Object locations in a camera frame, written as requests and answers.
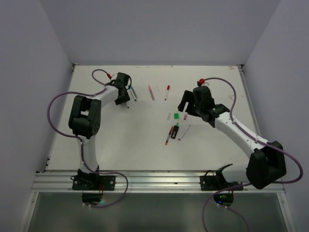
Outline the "red white marker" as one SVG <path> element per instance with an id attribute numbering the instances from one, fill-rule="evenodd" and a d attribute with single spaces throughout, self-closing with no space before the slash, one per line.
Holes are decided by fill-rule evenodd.
<path id="1" fill-rule="evenodd" d="M 167 89 L 166 89 L 166 93 L 165 93 L 165 98 L 164 98 L 165 101 L 168 99 L 169 89 L 170 89 L 170 85 L 167 85 Z"/>

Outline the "right black base bracket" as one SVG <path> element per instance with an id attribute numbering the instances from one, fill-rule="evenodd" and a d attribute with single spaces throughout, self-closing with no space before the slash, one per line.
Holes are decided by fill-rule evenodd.
<path id="1" fill-rule="evenodd" d="M 199 180 L 202 191 L 217 191 L 229 187 L 233 187 L 233 190 L 243 190 L 241 186 L 242 182 L 240 184 L 238 182 L 227 182 L 220 170 L 208 170 L 204 175 L 199 177 Z"/>

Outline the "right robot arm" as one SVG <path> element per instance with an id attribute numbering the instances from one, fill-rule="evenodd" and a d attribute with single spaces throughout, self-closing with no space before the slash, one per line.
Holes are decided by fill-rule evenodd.
<path id="1" fill-rule="evenodd" d="M 200 177 L 211 190 L 224 190 L 235 186 L 241 190 L 240 184 L 251 183 L 257 189 L 263 189 L 286 175 L 286 164 L 282 145 L 260 137 L 252 131 L 246 135 L 235 124 L 236 119 L 223 104 L 216 104 L 207 86 L 196 87 L 193 91 L 186 90 L 180 104 L 180 112 L 202 118 L 213 128 L 224 133 L 248 157 L 245 166 L 227 164 Z"/>

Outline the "pink white marker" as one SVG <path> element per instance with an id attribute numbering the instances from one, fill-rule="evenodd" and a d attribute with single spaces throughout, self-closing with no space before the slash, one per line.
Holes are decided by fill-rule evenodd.
<path id="1" fill-rule="evenodd" d="M 188 125 L 186 127 L 186 129 L 180 134 L 179 138 L 178 138 L 178 141 L 182 140 L 183 137 L 186 135 L 186 133 L 188 132 L 188 130 L 190 129 L 191 125 Z"/>

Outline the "pink clear pen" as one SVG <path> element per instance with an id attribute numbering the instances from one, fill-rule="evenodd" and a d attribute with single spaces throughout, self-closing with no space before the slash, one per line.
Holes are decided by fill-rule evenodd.
<path id="1" fill-rule="evenodd" d="M 152 88 L 150 85 L 148 85 L 148 90 L 150 92 L 150 95 L 151 95 L 151 98 L 152 98 L 152 101 L 155 101 L 155 97 L 154 97 L 154 94 L 153 94 L 153 91 L 152 91 Z"/>

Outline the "black base bracket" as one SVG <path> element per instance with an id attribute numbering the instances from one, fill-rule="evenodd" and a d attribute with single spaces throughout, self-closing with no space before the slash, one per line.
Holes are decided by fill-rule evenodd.
<path id="1" fill-rule="evenodd" d="M 220 170 L 208 170 L 204 175 L 199 177 L 199 180 L 202 191 L 217 191 L 229 187 L 233 187 L 233 190 L 243 190 L 241 186 L 242 182 L 240 184 L 238 182 L 227 182 Z"/>
<path id="2" fill-rule="evenodd" d="M 73 190 L 113 191 L 116 178 L 114 175 L 98 175 L 78 170 L 77 175 L 71 176 L 70 179 L 73 181 Z"/>

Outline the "orange clear pen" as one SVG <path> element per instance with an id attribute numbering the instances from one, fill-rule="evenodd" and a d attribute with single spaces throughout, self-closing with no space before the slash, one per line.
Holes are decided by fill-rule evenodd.
<path id="1" fill-rule="evenodd" d="M 166 138 L 166 141 L 165 141 L 165 145 L 168 144 L 169 139 L 170 139 L 171 134 L 172 134 L 172 131 L 173 131 L 173 126 L 171 126 L 171 128 L 170 128 L 170 130 L 169 130 L 169 133 L 168 133 L 167 138 Z"/>

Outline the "green black highlighter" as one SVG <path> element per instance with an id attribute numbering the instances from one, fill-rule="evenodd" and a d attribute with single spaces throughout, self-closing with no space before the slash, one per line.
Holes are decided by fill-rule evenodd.
<path id="1" fill-rule="evenodd" d="M 177 135 L 177 133 L 178 133 L 178 130 L 179 130 L 179 123 L 177 122 L 177 123 L 173 126 L 172 133 L 171 133 L 171 139 L 175 139 L 175 138 L 176 138 L 176 135 Z"/>

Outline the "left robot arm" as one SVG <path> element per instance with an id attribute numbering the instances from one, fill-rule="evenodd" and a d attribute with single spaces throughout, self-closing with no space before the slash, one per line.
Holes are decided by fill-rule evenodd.
<path id="1" fill-rule="evenodd" d="M 103 90 L 91 95 L 77 94 L 73 100 L 69 128 L 80 145 L 80 167 L 78 174 L 86 174 L 83 184 L 91 190 L 100 184 L 99 164 L 96 156 L 96 134 L 101 125 L 101 110 L 107 104 L 126 105 L 130 101 L 128 89 L 132 79 L 126 73 L 103 85 Z"/>

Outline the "left black base bracket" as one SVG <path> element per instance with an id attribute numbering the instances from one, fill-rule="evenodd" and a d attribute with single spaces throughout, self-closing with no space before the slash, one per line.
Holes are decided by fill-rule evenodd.
<path id="1" fill-rule="evenodd" d="M 78 170 L 77 175 L 71 176 L 70 179 L 73 181 L 73 190 L 113 191 L 116 178 L 114 175 L 98 175 Z"/>

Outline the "teal white marker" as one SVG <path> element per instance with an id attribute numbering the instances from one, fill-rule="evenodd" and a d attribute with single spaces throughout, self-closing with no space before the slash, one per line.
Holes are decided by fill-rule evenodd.
<path id="1" fill-rule="evenodd" d="M 130 93 L 131 93 L 131 95 L 133 97 L 133 100 L 136 102 L 137 98 L 136 98 L 135 94 L 133 93 L 132 89 L 129 89 L 129 90 L 130 90 Z"/>

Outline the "aluminium mounting rail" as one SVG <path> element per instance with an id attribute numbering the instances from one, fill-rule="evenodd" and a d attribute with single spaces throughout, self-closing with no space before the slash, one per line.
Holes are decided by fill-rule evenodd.
<path id="1" fill-rule="evenodd" d="M 122 171 L 128 179 L 128 193 L 200 193 L 201 172 Z M 35 174 L 32 192 L 72 192 L 76 172 L 48 171 Z"/>

